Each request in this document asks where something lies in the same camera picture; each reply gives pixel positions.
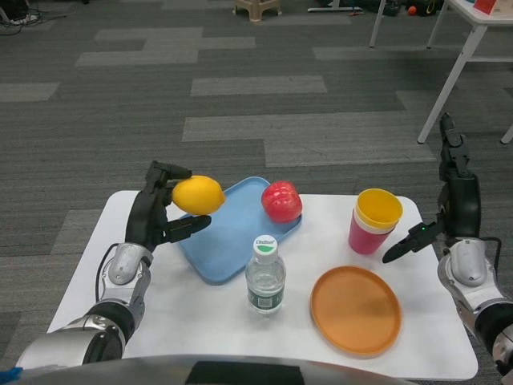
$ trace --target white table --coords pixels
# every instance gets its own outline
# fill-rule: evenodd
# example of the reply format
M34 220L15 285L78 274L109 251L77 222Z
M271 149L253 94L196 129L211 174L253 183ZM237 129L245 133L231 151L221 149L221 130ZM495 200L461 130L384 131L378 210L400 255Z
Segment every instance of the white table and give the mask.
M369 47L373 48L376 43L376 38L378 36L379 25L382 20L383 10L385 9L386 0L381 0L379 4L378 16L376 17L376 21L374 23L374 29L372 31L372 36L370 38ZM484 58L484 57L472 57L475 50L479 46L481 39L483 38L485 32L487 31L489 26L513 26L513 15L498 17L498 16L490 16L481 12L480 10L476 10L474 8L474 4L468 2L467 0L446 0L443 3L442 10L440 11L440 15L436 23L434 24L433 32L431 32L431 36L429 41L427 42L427 48L431 48L434 40L436 39L436 35L440 26L442 25L443 17L447 12L447 8L449 4L455 9L458 13L460 13L470 24L472 24L472 32L468 35L467 41L463 46L463 49L456 59L456 63L454 64L449 77L447 78L446 83L444 84L442 90L440 91L440 95L436 100L431 113L429 114L426 123L424 124L424 128L421 130L417 141L419 143L424 143L426 141L427 136L429 135L431 128L434 125L434 122L438 118L440 111L443 108L443 105L447 101L452 88L456 84L458 80L459 74L461 74L465 64L467 62L495 62L495 63L509 63L513 62L513 58ZM513 126L509 129L509 131L504 135L501 139L501 142L506 144L513 137Z
M94 304L95 273L108 246L123 241L137 192L114 194L105 209L49 331L85 314ZM301 227L280 244L287 267L283 307L264 317L249 308L241 274L223 286L205 284L177 245L154 252L146 314L127 345L125 357L148 355L244 355L305 359L356 367L408 379L470 379L478 364L452 298L438 281L432 247L383 265L385 250L420 222L415 203L401 198L405 215L376 255L361 256L348 246L353 196L302 195ZM182 215L175 206L168 218ZM385 354L359 359L326 342L309 312L310 292L327 270L359 265L392 287L402 306L398 341Z

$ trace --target plastic bottle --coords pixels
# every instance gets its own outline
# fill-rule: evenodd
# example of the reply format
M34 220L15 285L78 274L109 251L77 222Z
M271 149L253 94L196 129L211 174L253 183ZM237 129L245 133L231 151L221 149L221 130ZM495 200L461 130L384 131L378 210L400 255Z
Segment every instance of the plastic bottle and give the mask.
M270 235L260 235L253 242L253 257L246 266L248 299L262 314L281 307L285 289L285 263L278 255L278 242Z

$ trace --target gray carpet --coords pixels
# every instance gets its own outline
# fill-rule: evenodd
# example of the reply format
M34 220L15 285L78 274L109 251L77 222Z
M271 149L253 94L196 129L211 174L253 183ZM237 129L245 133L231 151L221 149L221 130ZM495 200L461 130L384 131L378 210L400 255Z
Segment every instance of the gray carpet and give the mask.
M225 0L43 2L75 13L0 39L0 369L45 332L107 198L141 188L153 159L224 187L251 175L301 193L378 186L434 217L438 129L416 137L470 26L449 13L426 51L434 18L384 18L371 51L374 14L312 4L282 0L281 17L251 26ZM490 31L481 53L511 54L512 35ZM504 241L508 292L513 147L499 138L512 94L511 64L471 63L446 104L470 141L483 235ZM466 383L499 383L475 345Z

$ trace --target bottle cap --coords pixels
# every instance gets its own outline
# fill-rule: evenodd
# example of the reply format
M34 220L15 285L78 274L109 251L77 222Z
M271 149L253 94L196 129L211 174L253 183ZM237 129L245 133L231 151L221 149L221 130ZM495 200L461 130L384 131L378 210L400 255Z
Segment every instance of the bottle cap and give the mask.
M262 260L271 260L278 257L278 242L270 235L260 235L253 242L255 257Z

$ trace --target stacked cups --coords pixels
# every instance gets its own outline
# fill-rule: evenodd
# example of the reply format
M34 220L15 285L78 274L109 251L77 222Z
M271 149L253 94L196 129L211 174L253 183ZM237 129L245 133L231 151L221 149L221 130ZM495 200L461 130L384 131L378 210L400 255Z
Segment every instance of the stacked cups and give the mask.
M349 245L360 254L372 254L394 231L402 205L391 192L370 188L362 192L353 210Z

